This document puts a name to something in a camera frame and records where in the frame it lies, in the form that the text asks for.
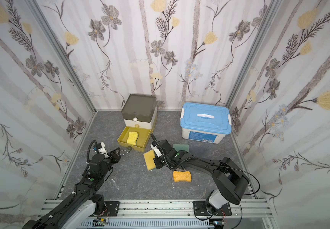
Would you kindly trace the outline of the yellow green-backed scrub sponge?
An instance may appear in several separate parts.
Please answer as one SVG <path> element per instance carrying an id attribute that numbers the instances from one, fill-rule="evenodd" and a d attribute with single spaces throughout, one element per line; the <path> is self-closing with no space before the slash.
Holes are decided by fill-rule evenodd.
<path id="1" fill-rule="evenodd" d="M 147 170 L 151 171 L 151 170 L 155 169 L 156 165 L 155 165 L 154 159 L 155 159 L 156 154 L 155 154 L 154 150 L 150 150 L 150 151 L 144 153 L 143 156 L 145 159 L 145 164 L 146 164 Z"/>

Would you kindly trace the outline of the olive three-drawer cabinet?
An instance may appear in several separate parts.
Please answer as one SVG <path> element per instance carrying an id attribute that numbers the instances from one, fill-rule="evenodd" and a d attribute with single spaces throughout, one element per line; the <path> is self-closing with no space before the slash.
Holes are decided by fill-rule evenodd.
<path id="1" fill-rule="evenodd" d="M 156 97 L 144 94 L 130 94 L 121 110 L 125 125 L 154 130 L 157 121 Z"/>

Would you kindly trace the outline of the wavy yellow scrub sponge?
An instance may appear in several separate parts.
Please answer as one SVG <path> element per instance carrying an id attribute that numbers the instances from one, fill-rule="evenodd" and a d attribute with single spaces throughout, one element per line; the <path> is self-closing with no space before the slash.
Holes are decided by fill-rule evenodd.
<path id="1" fill-rule="evenodd" d="M 129 145 L 132 145 L 132 146 L 136 146 L 136 142 L 137 142 L 137 139 L 138 139 L 138 132 L 129 132 L 128 133 L 128 138 L 126 140 L 126 143 L 129 144 Z"/>

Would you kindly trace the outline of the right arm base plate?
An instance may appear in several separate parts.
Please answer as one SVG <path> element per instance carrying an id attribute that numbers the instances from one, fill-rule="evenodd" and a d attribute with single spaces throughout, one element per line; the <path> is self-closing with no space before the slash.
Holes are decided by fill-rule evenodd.
<path id="1" fill-rule="evenodd" d="M 231 216 L 232 211 L 229 203 L 226 203 L 221 208 L 216 209 L 205 200 L 193 201 L 194 215 L 197 217 L 210 216 Z"/>

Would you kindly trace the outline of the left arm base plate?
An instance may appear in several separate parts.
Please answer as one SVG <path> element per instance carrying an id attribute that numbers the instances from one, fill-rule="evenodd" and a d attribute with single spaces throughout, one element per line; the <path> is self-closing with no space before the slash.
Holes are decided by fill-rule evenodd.
<path id="1" fill-rule="evenodd" d="M 104 201 L 99 202 L 98 207 L 96 207 L 95 215 L 98 217 L 109 216 L 117 217 L 120 207 L 119 201 Z"/>

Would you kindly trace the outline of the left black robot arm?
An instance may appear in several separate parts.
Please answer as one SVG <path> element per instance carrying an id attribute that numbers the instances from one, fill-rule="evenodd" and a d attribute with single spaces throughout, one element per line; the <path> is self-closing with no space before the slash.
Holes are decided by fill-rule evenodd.
<path id="1" fill-rule="evenodd" d="M 102 153 L 102 148 L 95 140 L 90 143 L 83 177 L 72 193 L 40 219 L 25 223 L 24 229 L 76 229 L 90 216 L 110 214 L 112 207 L 97 192 L 113 172 L 113 165 L 120 161 L 121 149 Z"/>

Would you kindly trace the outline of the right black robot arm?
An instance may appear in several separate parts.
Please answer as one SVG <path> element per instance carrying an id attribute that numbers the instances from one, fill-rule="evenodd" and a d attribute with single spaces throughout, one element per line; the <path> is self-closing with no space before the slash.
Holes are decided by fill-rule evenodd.
<path id="1" fill-rule="evenodd" d="M 151 148 L 155 152 L 154 164 L 157 169 L 167 167 L 172 171 L 195 170 L 210 176 L 217 189 L 212 191 L 205 201 L 205 208 L 210 215 L 216 215 L 227 204 L 240 204 L 250 184 L 250 173 L 240 169 L 236 163 L 224 157 L 211 160 L 196 157 L 187 151 L 177 151 L 167 140 L 158 141 L 150 134 L 153 142 Z"/>

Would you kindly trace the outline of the green sponge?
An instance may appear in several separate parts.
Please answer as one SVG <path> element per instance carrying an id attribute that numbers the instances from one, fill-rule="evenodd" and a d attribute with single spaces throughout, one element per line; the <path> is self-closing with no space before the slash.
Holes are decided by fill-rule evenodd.
<path id="1" fill-rule="evenodd" d="M 189 151 L 189 145 L 187 144 L 173 144 L 173 148 L 176 150 L 176 151 L 186 151 L 186 152 L 190 152 Z"/>

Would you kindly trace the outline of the yellow bottom drawer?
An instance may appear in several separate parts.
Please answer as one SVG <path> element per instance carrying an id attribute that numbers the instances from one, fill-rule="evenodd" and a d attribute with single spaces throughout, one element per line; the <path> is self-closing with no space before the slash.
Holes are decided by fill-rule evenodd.
<path id="1" fill-rule="evenodd" d="M 122 147 L 144 152 L 152 130 L 144 128 L 126 127 L 117 142 Z"/>

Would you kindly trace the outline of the orange bone-shaped sponge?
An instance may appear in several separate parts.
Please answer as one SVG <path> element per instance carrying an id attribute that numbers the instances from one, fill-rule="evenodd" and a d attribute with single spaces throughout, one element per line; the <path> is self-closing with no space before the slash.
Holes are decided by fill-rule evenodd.
<path id="1" fill-rule="evenodd" d="M 174 171 L 173 172 L 174 182 L 191 182 L 192 175 L 190 171 Z"/>

